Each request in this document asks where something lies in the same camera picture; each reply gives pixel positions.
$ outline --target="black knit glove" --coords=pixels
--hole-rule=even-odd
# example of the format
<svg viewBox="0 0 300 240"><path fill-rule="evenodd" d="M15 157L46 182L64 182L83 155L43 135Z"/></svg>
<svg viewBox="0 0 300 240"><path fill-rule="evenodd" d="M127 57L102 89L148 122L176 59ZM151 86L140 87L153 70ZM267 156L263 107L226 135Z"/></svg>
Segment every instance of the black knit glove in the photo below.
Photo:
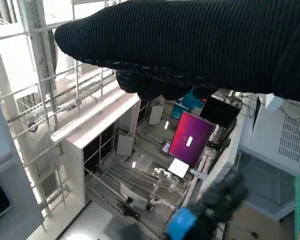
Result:
<svg viewBox="0 0 300 240"><path fill-rule="evenodd" d="M120 70L120 86L144 98L195 87L300 101L300 0L131 0L54 37L76 60Z"/></svg>
<svg viewBox="0 0 300 240"><path fill-rule="evenodd" d="M197 221L183 240L212 240L217 224L229 222L247 195L244 178L231 169L221 182L211 185L198 202L187 206Z"/></svg>

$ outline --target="pink screen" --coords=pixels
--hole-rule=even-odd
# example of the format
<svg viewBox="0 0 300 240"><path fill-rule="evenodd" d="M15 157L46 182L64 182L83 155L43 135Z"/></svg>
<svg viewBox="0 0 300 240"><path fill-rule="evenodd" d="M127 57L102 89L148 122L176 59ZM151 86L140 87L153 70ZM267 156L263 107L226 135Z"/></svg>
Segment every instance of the pink screen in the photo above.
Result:
<svg viewBox="0 0 300 240"><path fill-rule="evenodd" d="M183 112L175 130L169 154L194 168L214 127L213 124L201 118ZM189 138L192 138L192 141L187 146Z"/></svg>

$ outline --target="grey floor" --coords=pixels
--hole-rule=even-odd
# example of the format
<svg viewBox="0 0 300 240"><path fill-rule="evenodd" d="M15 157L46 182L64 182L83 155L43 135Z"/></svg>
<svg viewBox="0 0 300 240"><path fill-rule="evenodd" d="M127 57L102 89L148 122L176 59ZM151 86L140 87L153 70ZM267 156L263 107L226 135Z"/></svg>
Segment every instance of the grey floor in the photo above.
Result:
<svg viewBox="0 0 300 240"><path fill-rule="evenodd" d="M243 228L258 233L258 240L293 240L294 213L281 222L275 222L268 217L243 205L235 214L232 221ZM62 236L61 240L119 240L119 230L122 222L111 213L92 202L72 226ZM254 240L246 231L228 225L224 239Z"/></svg>
<svg viewBox="0 0 300 240"><path fill-rule="evenodd" d="M122 227L111 213L92 202L61 240L118 240Z"/></svg>
<svg viewBox="0 0 300 240"><path fill-rule="evenodd" d="M291 213L280 222L254 211L243 205L234 214L232 222L258 234L258 240L293 240L294 239L294 220L295 215ZM226 228L226 240L254 240L247 232L236 226L228 225Z"/></svg>

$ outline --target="monitor screen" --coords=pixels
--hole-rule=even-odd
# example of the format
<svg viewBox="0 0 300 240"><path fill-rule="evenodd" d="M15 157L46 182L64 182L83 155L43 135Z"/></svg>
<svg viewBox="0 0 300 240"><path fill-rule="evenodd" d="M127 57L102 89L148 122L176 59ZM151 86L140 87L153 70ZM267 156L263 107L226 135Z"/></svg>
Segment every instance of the monitor screen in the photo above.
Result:
<svg viewBox="0 0 300 240"><path fill-rule="evenodd" d="M205 102L200 117L223 128L228 128L236 120L239 112L240 108L210 97Z"/></svg>
<svg viewBox="0 0 300 240"><path fill-rule="evenodd" d="M213 124L183 112L169 154L194 168L214 128Z"/></svg>

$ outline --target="vent grille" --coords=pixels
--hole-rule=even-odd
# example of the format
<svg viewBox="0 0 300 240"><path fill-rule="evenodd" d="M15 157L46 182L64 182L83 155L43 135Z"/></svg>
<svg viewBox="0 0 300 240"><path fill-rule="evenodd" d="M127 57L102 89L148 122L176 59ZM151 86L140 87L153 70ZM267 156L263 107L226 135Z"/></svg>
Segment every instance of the vent grille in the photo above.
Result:
<svg viewBox="0 0 300 240"><path fill-rule="evenodd" d="M300 121L284 116L278 153L300 163Z"/></svg>

